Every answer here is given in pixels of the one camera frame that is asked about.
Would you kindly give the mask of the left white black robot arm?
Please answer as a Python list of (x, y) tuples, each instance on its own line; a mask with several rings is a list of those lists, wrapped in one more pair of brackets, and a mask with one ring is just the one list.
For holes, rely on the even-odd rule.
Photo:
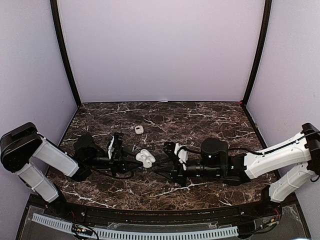
[(0, 138), (0, 161), (7, 171), (16, 174), (51, 204), (51, 210), (58, 217), (67, 218), (71, 208), (65, 203), (64, 195), (32, 159), (48, 164), (76, 182), (84, 181), (99, 170), (110, 170), (110, 177), (116, 178), (117, 174), (132, 173), (143, 165), (133, 153), (124, 150), (123, 137), (123, 133), (116, 132), (107, 150), (103, 150), (91, 135), (82, 135), (73, 145), (74, 155), (70, 155), (40, 134), (32, 122), (27, 122)]

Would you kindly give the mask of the white charging case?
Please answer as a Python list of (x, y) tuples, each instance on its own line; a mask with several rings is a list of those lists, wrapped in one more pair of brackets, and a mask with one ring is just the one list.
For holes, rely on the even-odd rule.
[(147, 150), (142, 149), (139, 153), (136, 154), (135, 159), (143, 163), (143, 167), (148, 169), (153, 166), (153, 163), (156, 162), (155, 157)]

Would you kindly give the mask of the beige earbud charging case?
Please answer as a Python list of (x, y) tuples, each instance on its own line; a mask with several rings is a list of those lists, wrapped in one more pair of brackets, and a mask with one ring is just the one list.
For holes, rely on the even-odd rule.
[(134, 127), (134, 131), (137, 135), (141, 135), (144, 133), (144, 127), (142, 125), (137, 125)]

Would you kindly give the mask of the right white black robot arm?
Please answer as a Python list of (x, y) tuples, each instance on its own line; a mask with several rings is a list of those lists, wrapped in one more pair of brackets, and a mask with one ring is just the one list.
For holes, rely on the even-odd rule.
[(320, 177), (320, 131), (311, 123), (302, 125), (302, 131), (277, 145), (259, 150), (244, 150), (231, 156), (231, 148), (225, 141), (207, 138), (201, 143), (200, 159), (188, 160), (191, 152), (185, 146), (165, 142), (163, 150), (171, 166), (155, 169), (155, 173), (184, 187), (187, 178), (215, 178), (230, 185), (239, 186), (261, 175), (291, 165), (283, 177), (269, 184), (262, 191), (262, 201), (255, 205), (255, 213), (266, 217), (291, 193), (307, 181)]

